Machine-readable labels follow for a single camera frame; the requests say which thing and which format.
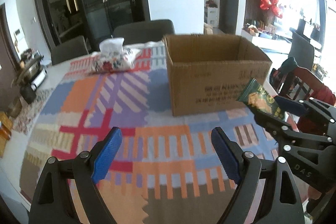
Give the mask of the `green yellow snack bag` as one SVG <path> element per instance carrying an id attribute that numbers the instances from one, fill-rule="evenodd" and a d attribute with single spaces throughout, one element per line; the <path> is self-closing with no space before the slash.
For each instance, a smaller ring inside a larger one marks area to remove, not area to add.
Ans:
<path id="1" fill-rule="evenodd" d="M 259 110 L 281 120 L 285 118 L 285 112 L 281 110 L 275 98 L 256 79 L 250 79 L 238 96 L 237 101 L 242 102 L 253 113 Z"/>

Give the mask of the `colourful patterned tablecloth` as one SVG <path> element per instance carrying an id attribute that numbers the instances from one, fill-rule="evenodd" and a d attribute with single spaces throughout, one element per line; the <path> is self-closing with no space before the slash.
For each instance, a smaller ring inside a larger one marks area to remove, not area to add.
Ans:
<path id="1" fill-rule="evenodd" d="M 236 188 L 211 144 L 217 126 L 243 150 L 276 159 L 275 140 L 248 109 L 172 115 L 162 44 L 145 48 L 131 72 L 90 76 L 93 60 L 48 69 L 53 92 L 31 131 L 19 180 L 27 200 L 49 157 L 72 159 L 115 126 L 122 145 L 98 189 L 118 223 L 216 223 Z"/>

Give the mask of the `white shelf unit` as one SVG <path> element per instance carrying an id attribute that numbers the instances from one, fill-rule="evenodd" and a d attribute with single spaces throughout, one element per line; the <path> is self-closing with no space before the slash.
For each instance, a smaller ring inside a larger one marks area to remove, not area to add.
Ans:
<path id="1" fill-rule="evenodd" d="M 205 5 L 204 22 L 214 28 L 218 27 L 219 9 Z"/>

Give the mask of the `white tv cabinet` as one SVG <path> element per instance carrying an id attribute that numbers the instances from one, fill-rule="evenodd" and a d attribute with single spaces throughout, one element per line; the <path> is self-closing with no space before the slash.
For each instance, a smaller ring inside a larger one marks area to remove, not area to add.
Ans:
<path id="1" fill-rule="evenodd" d="M 268 38 L 261 38 L 259 36 L 252 36 L 249 32 L 245 30 L 241 31 L 241 36 L 246 38 L 255 46 L 270 51 L 276 51 L 280 53 L 289 53 L 291 49 L 291 43 L 285 40 L 273 40 Z"/>

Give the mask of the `red wooden chair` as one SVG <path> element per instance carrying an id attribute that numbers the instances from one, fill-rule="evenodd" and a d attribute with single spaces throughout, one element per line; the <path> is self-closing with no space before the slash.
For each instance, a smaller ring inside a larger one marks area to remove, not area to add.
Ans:
<path id="1" fill-rule="evenodd" d="M 335 106 L 335 94 L 309 69 L 298 66 L 293 57 L 271 70 L 269 83 L 280 97 L 292 101 L 314 98 Z"/>

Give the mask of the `brown cardboard box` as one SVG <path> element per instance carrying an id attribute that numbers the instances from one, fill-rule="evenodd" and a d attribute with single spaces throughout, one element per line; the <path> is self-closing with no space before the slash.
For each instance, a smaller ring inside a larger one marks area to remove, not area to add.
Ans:
<path id="1" fill-rule="evenodd" d="M 167 77 L 173 116 L 241 108 L 250 79 L 263 84 L 272 61 L 237 35 L 166 35 Z"/>

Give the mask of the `red balloon decoration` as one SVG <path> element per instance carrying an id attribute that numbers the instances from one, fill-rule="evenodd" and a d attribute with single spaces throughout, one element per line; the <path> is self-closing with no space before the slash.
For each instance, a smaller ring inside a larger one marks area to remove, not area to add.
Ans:
<path id="1" fill-rule="evenodd" d="M 260 9 L 263 11 L 270 10 L 272 14 L 280 19 L 282 19 L 282 11 L 278 7 L 279 0 L 260 0 Z"/>

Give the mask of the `metal cooking pot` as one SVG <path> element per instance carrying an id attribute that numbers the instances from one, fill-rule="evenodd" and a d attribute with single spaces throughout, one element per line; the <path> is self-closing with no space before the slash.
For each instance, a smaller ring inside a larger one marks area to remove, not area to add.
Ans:
<path id="1" fill-rule="evenodd" d="M 11 82 L 11 87 L 19 88 L 20 95 L 30 105 L 37 97 L 37 88 L 47 76 L 45 67 L 41 64 L 44 56 L 39 51 L 26 50 L 21 54 L 19 70 Z"/>

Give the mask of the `floral tissue pack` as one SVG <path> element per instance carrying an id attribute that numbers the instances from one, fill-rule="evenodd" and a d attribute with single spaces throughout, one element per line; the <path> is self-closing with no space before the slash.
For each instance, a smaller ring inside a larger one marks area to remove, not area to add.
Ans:
<path id="1" fill-rule="evenodd" d="M 133 69 L 134 62 L 142 50 L 124 47 L 124 40 L 124 38 L 110 38 L 102 41 L 99 44 L 100 53 L 86 73 L 114 73 Z"/>

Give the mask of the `grey dining chair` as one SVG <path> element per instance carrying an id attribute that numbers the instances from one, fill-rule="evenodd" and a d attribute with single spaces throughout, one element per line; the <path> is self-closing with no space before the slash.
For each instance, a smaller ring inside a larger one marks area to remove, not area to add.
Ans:
<path id="1" fill-rule="evenodd" d="M 169 19 L 150 20 L 124 24 L 115 28 L 112 37 L 124 38 L 123 45 L 159 42 L 165 35 L 175 34 Z"/>
<path id="2" fill-rule="evenodd" d="M 51 51 L 51 62 L 52 65 L 57 65 L 88 54 L 84 36 L 80 35 L 56 46 Z"/>

